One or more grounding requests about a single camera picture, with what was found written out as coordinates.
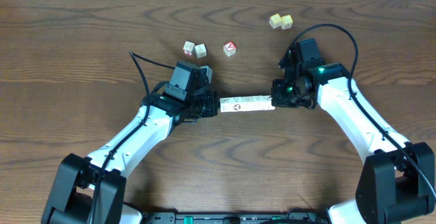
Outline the white block with oval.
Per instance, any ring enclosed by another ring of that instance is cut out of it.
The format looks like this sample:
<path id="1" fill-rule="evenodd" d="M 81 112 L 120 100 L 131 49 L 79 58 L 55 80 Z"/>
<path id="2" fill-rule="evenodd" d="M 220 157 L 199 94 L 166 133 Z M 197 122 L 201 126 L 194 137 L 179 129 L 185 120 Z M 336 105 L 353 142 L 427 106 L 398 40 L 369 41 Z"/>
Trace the white block with oval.
<path id="1" fill-rule="evenodd" d="M 237 112 L 241 110 L 242 97 L 232 97 L 230 101 L 231 101 L 230 107 L 233 112 Z"/>

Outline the white block blue edge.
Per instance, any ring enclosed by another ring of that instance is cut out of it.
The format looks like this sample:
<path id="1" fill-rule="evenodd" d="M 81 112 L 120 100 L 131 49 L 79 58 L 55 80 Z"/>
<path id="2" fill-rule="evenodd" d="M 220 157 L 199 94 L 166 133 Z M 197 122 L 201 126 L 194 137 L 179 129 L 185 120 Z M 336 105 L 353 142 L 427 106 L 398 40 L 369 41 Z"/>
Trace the white block blue edge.
<path id="1" fill-rule="evenodd" d="M 264 110 L 274 110 L 275 107 L 272 105 L 272 97 L 271 96 L 264 96 Z"/>

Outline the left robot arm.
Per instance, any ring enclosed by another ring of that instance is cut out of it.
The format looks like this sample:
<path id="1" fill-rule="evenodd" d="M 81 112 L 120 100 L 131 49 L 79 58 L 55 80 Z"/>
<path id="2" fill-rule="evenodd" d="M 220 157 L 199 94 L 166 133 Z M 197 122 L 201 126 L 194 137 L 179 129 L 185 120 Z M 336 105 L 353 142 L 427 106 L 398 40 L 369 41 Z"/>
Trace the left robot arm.
<path id="1" fill-rule="evenodd" d="M 219 101 L 210 90 L 213 71 L 179 61 L 170 81 L 160 82 L 134 119 L 111 141 L 86 157 L 62 160 L 42 223 L 141 223 L 143 213 L 124 202 L 127 178 L 159 142 L 182 123 L 217 115 Z"/>

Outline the white dragonfly block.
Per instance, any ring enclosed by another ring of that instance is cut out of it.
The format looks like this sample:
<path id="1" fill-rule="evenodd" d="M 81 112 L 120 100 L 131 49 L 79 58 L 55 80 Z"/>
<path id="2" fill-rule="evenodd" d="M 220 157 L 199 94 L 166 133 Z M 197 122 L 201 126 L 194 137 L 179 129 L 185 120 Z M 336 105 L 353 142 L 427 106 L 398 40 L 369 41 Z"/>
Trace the white dragonfly block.
<path id="1" fill-rule="evenodd" d="M 231 100 L 229 97 L 220 99 L 220 110 L 221 112 L 230 112 L 231 111 Z"/>

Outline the plain white block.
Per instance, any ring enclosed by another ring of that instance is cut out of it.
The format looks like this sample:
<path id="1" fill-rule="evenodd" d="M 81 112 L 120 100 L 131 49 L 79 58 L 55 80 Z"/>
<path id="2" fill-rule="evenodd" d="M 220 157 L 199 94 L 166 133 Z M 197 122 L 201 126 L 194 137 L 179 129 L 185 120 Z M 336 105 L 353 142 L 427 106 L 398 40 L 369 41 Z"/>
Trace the plain white block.
<path id="1" fill-rule="evenodd" d="M 262 95 L 253 96 L 253 109 L 264 110 L 264 97 Z"/>

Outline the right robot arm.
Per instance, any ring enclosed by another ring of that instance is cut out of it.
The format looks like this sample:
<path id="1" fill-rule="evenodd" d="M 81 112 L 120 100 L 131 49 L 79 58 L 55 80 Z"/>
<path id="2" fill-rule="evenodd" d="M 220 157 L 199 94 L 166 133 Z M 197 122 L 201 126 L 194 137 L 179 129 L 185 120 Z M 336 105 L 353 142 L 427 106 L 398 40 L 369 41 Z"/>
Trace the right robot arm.
<path id="1" fill-rule="evenodd" d="M 340 63 L 325 63 L 316 41 L 290 45 L 272 83 L 272 105 L 319 106 L 338 123 L 363 162 L 353 199 L 327 210 L 329 223 L 401 223 L 435 209 L 435 155 L 394 130 Z"/>

